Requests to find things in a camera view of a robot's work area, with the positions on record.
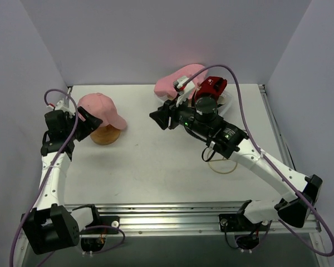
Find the pink baseball cap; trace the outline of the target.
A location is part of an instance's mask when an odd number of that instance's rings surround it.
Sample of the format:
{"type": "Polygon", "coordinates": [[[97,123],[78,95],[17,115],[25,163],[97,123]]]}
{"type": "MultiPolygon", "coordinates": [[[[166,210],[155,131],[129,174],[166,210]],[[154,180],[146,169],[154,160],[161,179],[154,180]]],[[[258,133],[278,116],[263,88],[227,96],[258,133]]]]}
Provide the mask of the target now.
{"type": "Polygon", "coordinates": [[[124,130],[127,122],[118,112],[113,100],[102,93],[90,93],[80,98],[78,107],[83,107],[89,114],[102,120],[100,127],[108,125],[124,130]]]}

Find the red baseball cap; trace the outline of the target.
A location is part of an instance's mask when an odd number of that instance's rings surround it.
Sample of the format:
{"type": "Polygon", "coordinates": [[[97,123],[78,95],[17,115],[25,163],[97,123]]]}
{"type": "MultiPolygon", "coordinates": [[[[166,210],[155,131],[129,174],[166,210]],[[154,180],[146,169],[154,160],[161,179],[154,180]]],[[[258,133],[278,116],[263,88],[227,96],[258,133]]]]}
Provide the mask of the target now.
{"type": "Polygon", "coordinates": [[[201,97],[211,97],[214,100],[218,100],[225,90],[228,81],[222,77],[209,76],[199,86],[195,94],[195,100],[201,97]]]}

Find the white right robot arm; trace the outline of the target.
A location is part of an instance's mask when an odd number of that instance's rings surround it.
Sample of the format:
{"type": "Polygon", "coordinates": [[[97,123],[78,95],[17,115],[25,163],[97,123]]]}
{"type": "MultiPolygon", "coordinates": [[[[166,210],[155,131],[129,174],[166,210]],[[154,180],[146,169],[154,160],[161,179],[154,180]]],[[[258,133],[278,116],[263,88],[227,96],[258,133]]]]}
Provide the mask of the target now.
{"type": "Polygon", "coordinates": [[[271,185],[279,197],[274,200],[248,200],[236,215],[237,225],[244,230],[263,221],[282,220],[302,228],[313,209],[322,186],[316,175],[306,176],[264,151],[257,151],[247,133],[218,115],[217,102],[202,97],[194,107],[167,100],[150,113],[161,129],[181,125],[186,132],[226,159],[244,166],[271,185]]]}

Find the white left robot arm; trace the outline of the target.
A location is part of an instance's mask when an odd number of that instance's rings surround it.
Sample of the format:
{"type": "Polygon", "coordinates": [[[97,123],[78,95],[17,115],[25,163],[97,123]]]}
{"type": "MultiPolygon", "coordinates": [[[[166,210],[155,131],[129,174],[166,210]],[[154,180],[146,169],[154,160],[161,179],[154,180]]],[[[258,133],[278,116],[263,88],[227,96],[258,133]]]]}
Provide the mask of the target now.
{"type": "Polygon", "coordinates": [[[85,139],[102,120],[83,107],[78,107],[75,113],[61,107],[46,113],[45,122],[39,196],[28,215],[22,216],[23,231],[37,255],[76,246],[84,229],[95,233],[101,226],[95,205],[85,204],[69,212],[63,199],[74,142],[85,139]]]}

